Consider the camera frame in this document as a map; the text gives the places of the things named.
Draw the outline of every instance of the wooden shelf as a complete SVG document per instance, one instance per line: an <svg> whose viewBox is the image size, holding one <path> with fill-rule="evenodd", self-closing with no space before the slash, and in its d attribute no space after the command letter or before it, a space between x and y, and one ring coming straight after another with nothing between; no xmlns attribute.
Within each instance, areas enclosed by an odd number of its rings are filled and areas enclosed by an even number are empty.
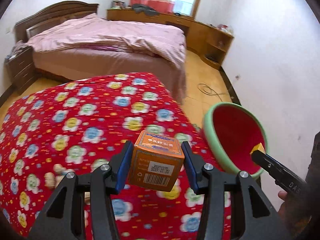
<svg viewBox="0 0 320 240"><path fill-rule="evenodd" d="M207 43L208 43L210 46L215 47L215 48L218 49L218 50L221 50L221 51L223 51L223 52L226 52L224 49L218 47L217 45L214 45L214 44L212 44L212 43L210 43L210 42L208 42L208 41L207 41Z"/></svg>
<svg viewBox="0 0 320 240"><path fill-rule="evenodd" d="M220 69L220 64L219 64L219 63L214 62L214 61L206 58L205 56L201 56L201 59L202 59L202 61L203 61L204 63L206 63L206 64L209 65L210 67L213 67L213 68L215 68L215 69L217 69L217 70Z"/></svg>

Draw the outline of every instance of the barcode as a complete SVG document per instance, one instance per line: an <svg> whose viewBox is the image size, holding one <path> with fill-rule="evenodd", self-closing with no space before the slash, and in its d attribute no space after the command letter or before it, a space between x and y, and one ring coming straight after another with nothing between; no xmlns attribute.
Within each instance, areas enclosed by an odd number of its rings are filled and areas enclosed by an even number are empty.
<svg viewBox="0 0 320 240"><path fill-rule="evenodd" d="M148 174L146 173L144 175L143 182L152 184L152 185L158 185L158 186L167 186L168 182L170 180L170 177L163 177L163 176L158 176L158 175L153 175L153 174Z"/></svg>

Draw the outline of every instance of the finger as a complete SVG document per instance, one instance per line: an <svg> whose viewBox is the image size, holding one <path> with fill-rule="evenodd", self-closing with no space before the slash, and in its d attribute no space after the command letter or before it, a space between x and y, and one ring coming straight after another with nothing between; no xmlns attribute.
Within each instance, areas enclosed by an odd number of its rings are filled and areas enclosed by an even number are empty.
<svg viewBox="0 0 320 240"><path fill-rule="evenodd" d="M278 192L278 197L281 198L282 200L285 200L287 198L287 192L281 190Z"/></svg>

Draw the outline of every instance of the wooden desk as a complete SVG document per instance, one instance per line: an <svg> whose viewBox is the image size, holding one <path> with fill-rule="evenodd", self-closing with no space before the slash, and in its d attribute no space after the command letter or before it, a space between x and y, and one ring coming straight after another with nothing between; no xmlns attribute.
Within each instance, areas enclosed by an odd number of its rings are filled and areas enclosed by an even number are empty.
<svg viewBox="0 0 320 240"><path fill-rule="evenodd" d="M176 26L182 29L186 36L187 49L199 55L205 63L215 69L220 69L233 40L232 35L209 25L196 22L190 16L163 13L157 16L147 16L143 12L137 14L131 9L109 9L107 10L107 20Z"/></svg>

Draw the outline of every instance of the dark clothing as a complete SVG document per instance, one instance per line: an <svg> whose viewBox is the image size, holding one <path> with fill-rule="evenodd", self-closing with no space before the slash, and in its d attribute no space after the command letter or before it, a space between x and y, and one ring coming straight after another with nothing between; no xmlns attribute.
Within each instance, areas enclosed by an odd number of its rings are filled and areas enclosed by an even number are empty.
<svg viewBox="0 0 320 240"><path fill-rule="evenodd" d="M155 9L140 3L135 3L134 5L132 5L132 9L134 9L136 13L144 12L145 15L148 16L155 16L160 14Z"/></svg>

